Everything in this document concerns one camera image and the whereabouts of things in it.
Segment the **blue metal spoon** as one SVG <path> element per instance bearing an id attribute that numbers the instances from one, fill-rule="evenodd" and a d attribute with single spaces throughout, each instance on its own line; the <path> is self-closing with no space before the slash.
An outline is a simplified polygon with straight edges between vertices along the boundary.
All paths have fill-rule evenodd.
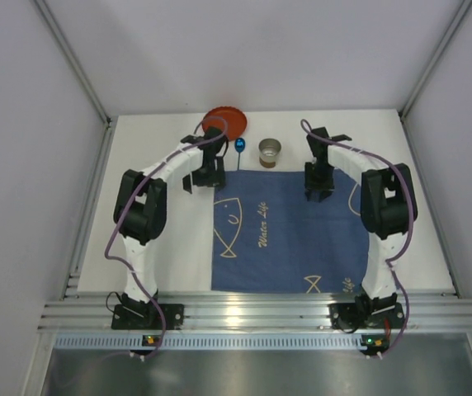
<path id="1" fill-rule="evenodd" d="M 245 148 L 246 148 L 246 142 L 245 142 L 244 138 L 239 137 L 234 141 L 234 149 L 235 149 L 236 153 L 238 154 L 238 160 L 237 160 L 237 169 L 238 170 L 240 169 L 241 154 L 243 153 Z"/>

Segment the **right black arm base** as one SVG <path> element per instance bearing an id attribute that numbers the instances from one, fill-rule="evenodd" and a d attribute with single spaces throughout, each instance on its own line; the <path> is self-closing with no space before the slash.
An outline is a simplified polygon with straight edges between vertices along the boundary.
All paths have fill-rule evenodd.
<path id="1" fill-rule="evenodd" d="M 357 330 L 399 329 L 404 325 L 401 304 L 383 313 L 364 313 L 354 303 L 336 303 L 329 306 L 331 326 L 335 330 L 354 333 Z"/>

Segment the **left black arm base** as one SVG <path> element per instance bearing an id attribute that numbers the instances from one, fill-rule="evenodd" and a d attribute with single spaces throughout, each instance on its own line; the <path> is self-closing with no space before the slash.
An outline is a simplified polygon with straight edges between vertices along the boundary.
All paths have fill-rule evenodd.
<path id="1" fill-rule="evenodd" d="M 111 328 L 113 330 L 162 330 L 165 319 L 167 330 L 179 329 L 184 322 L 183 304 L 161 304 L 163 315 L 149 305 L 140 311 L 118 304 L 114 308 Z"/>

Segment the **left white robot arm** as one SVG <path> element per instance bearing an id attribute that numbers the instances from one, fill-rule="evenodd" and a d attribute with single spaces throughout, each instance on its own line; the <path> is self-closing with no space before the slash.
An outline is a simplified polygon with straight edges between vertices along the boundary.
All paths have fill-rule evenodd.
<path id="1" fill-rule="evenodd" d="M 191 194 L 194 186 L 225 186 L 228 145 L 226 134 L 210 127 L 203 135 L 181 139 L 172 153 L 153 166 L 123 174 L 113 210 L 115 227 L 104 257 L 127 268 L 124 294 L 128 299 L 143 304 L 155 301 L 156 260 L 148 250 L 167 223 L 169 189 L 179 186 Z"/>

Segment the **blue fish-print placemat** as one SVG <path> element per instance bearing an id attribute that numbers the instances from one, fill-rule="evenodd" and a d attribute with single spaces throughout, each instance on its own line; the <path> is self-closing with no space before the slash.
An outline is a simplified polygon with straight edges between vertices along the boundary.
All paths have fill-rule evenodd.
<path id="1" fill-rule="evenodd" d="M 302 172 L 232 171 L 215 192 L 211 288 L 246 293 L 353 293 L 366 273 L 360 189 L 335 171 L 321 202 Z"/>

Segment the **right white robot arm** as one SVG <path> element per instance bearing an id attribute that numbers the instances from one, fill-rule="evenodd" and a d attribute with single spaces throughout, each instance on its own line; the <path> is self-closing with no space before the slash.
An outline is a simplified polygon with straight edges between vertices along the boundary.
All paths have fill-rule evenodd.
<path id="1" fill-rule="evenodd" d="M 394 262 L 408 250 L 418 217 L 410 168 L 353 146 L 345 134 L 332 137 L 326 128 L 314 129 L 307 120 L 300 124 L 313 156 L 304 165 L 305 197 L 317 202 L 329 198 L 336 170 L 361 188 L 360 216 L 369 234 L 369 250 L 358 301 L 369 314 L 392 309 L 399 288 Z"/>

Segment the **orange round plate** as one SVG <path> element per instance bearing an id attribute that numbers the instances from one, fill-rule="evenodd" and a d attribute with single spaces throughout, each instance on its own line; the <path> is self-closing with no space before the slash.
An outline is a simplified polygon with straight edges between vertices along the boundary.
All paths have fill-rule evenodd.
<path id="1" fill-rule="evenodd" d="M 233 106 L 218 106 L 208 111 L 204 116 L 202 129 L 204 132 L 209 127 L 215 127 L 219 130 L 224 128 L 223 119 L 228 126 L 227 137 L 229 141 L 235 141 L 245 132 L 248 120 L 245 114 Z"/>

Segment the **metal cup with brown base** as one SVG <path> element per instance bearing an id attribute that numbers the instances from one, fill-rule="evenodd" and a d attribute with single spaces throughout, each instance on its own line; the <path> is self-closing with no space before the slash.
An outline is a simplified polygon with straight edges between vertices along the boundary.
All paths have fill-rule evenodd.
<path id="1" fill-rule="evenodd" d="M 267 138 L 258 144 L 259 162 L 264 168 L 274 168 L 281 152 L 281 142 L 277 139 Z"/>

